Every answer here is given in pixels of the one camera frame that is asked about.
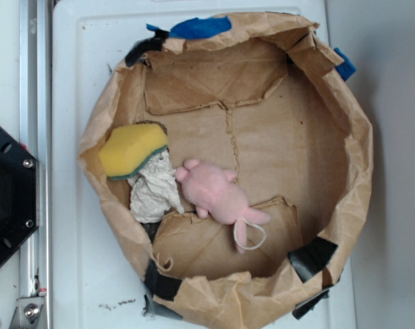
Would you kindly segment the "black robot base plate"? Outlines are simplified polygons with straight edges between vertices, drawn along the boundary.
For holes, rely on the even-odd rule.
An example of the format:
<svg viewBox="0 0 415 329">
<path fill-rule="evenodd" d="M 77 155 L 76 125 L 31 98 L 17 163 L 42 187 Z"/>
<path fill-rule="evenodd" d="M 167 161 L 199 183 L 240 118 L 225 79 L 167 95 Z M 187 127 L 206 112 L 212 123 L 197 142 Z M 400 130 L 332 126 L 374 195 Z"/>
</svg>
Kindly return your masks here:
<svg viewBox="0 0 415 329">
<path fill-rule="evenodd" d="M 37 164 L 0 126 L 0 268 L 38 227 Z"/>
</svg>

